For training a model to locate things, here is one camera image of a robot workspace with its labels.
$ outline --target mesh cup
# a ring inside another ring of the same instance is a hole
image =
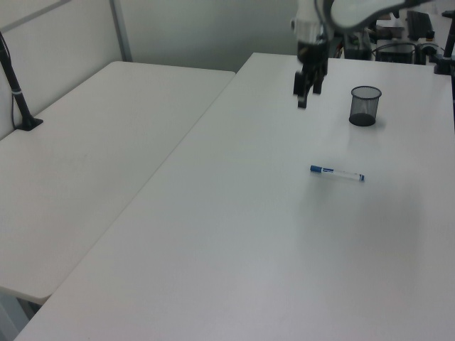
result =
[[[351,94],[353,102],[350,106],[349,122],[356,126],[372,126],[376,122],[382,92],[375,87],[364,85],[355,87]]]

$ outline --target white table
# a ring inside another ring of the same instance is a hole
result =
[[[0,143],[0,291],[43,303],[232,79],[112,63]]]
[[[450,79],[330,60],[304,111],[298,69],[254,54],[17,340],[453,340]]]

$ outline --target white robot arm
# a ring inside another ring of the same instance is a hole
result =
[[[299,0],[299,10],[292,21],[298,40],[297,58],[303,64],[294,81],[299,107],[306,108],[312,87],[313,93],[321,93],[334,31],[352,33],[385,13],[428,1],[431,0]]]

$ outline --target black device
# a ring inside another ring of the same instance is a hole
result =
[[[356,60],[371,60],[370,36],[365,31],[345,34],[344,58]]]
[[[409,39],[411,40],[426,38],[428,32],[433,31],[432,22],[429,20],[429,15],[426,13],[408,11],[406,20]]]
[[[398,40],[378,40],[376,61],[389,63],[412,64],[414,46],[411,43],[400,43]]]
[[[11,87],[11,93],[16,100],[17,106],[19,111],[22,115],[22,124],[17,126],[16,129],[30,131],[35,127],[39,126],[43,123],[42,119],[36,119],[31,116],[28,106],[26,103],[26,99],[23,97],[22,89],[19,86],[19,82],[16,78],[16,74],[13,70],[13,65],[11,64],[11,56],[9,55],[8,47],[6,46],[6,42],[0,32],[0,63],[3,67],[3,70],[6,75],[6,79],[8,80],[9,86]]]

